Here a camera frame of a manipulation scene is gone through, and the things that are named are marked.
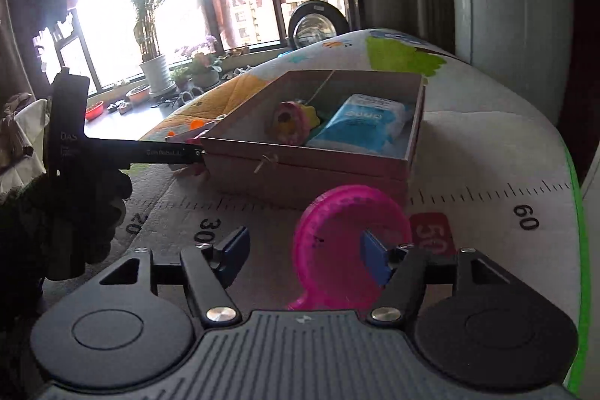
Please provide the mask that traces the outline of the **dark gloved left hand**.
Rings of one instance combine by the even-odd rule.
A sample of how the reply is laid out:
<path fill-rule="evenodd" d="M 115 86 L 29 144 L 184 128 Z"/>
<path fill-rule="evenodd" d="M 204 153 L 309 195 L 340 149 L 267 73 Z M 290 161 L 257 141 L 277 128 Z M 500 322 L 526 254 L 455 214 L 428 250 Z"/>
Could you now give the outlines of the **dark gloved left hand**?
<path fill-rule="evenodd" d="M 1 279 L 12 284 L 79 277 L 110 253 L 132 194 L 119 171 L 41 175 L 1 197 Z"/>

